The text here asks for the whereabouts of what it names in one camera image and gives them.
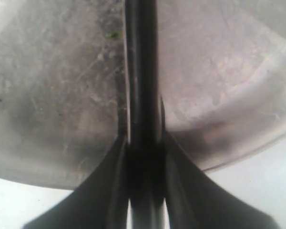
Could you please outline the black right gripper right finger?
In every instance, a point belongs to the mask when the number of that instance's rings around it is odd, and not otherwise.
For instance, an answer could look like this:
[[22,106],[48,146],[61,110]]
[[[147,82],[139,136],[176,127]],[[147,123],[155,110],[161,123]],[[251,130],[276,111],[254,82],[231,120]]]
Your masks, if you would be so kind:
[[277,229],[268,214],[213,182],[165,134],[166,204],[173,229]]

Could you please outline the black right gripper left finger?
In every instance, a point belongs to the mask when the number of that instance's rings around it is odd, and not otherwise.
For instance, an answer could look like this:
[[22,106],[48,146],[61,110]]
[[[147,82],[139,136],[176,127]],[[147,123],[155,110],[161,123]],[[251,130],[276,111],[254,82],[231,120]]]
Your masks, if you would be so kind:
[[128,196],[124,167],[125,138],[118,137],[89,177],[68,197],[25,229],[124,229]]

